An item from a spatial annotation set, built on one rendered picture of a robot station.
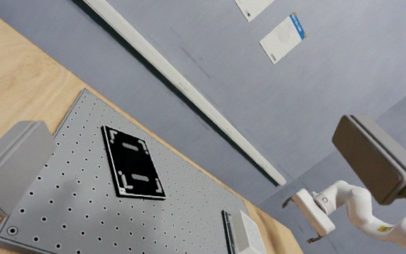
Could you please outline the black rectangular plate nest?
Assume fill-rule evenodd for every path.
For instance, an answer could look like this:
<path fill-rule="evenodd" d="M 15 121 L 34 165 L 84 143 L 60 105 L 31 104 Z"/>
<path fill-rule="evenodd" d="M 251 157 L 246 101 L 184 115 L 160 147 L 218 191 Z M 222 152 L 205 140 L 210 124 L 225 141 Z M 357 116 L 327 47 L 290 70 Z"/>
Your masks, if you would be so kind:
<path fill-rule="evenodd" d="M 222 219 L 223 219 L 223 227 L 226 236 L 226 244 L 228 249 L 228 254 L 237 254 L 236 248 L 233 242 L 233 235 L 230 227 L 230 214 L 227 213 L 225 210 L 221 211 Z"/>
<path fill-rule="evenodd" d="M 146 141 L 107 125 L 101 133 L 116 197 L 167 199 Z"/>

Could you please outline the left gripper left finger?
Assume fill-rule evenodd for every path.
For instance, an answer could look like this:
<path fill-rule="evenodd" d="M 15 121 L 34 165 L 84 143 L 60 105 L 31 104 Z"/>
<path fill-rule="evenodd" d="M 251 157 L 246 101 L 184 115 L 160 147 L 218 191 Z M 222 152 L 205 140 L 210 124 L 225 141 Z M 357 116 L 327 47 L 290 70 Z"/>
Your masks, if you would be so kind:
<path fill-rule="evenodd" d="M 18 121 L 0 137 L 0 217 L 8 217 L 56 150 L 44 121 Z"/>

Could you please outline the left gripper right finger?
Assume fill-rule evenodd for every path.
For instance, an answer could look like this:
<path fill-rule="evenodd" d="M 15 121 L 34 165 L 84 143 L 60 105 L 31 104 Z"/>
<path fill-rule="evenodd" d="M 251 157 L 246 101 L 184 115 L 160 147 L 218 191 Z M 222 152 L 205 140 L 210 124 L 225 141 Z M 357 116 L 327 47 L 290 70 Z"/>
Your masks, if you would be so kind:
<path fill-rule="evenodd" d="M 331 140 L 379 205 L 406 199 L 406 150 L 367 115 L 343 115 Z"/>

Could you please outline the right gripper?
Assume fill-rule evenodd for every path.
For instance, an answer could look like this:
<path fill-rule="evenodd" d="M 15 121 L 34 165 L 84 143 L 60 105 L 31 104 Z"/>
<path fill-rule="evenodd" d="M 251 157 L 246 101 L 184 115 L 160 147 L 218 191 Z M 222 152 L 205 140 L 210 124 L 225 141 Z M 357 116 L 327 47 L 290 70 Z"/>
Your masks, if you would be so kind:
<path fill-rule="evenodd" d="M 297 204 L 319 235 L 316 238 L 310 238 L 307 240 L 308 243 L 318 241 L 335 229 L 334 224 L 327 217 L 328 211 L 324 204 L 319 199 L 312 198 L 304 188 L 289 197 L 282 204 L 283 208 L 288 205 L 290 200 Z"/>

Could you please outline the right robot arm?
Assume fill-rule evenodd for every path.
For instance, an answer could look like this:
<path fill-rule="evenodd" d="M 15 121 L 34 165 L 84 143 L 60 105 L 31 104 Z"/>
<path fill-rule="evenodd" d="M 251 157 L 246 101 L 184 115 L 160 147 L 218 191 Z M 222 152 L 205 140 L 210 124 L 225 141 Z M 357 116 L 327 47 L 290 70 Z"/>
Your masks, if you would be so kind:
<path fill-rule="evenodd" d="M 345 203 L 347 217 L 355 227 L 372 238 L 395 242 L 406 249 L 406 217 L 387 224 L 372 216 L 371 195 L 366 189 L 336 181 L 320 193 L 311 194 L 324 204 L 328 215 Z"/>

